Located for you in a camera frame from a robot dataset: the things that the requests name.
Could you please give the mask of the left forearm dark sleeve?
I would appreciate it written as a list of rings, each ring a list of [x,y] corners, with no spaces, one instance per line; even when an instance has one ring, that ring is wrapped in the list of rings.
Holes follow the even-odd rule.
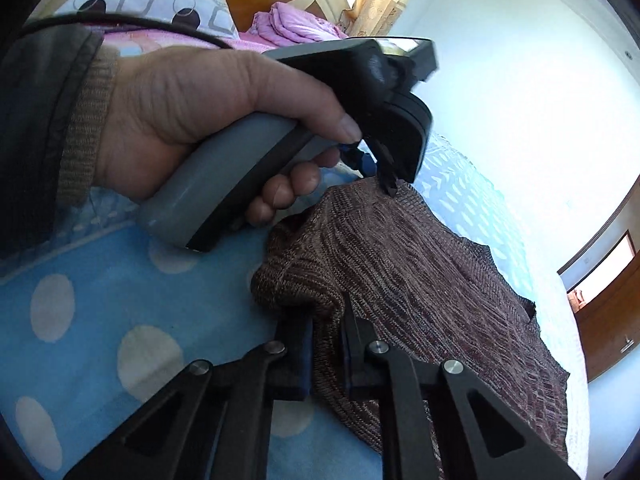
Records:
[[[102,42],[84,26],[51,27],[2,58],[2,256],[43,243],[58,208],[89,194],[118,58]]]

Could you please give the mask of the person's left hand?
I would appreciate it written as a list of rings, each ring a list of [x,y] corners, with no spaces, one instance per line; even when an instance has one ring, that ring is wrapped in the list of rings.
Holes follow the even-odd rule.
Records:
[[[332,90],[299,70],[256,52],[173,47],[117,60],[93,183],[146,200],[198,141],[254,112],[336,144],[362,138]]]

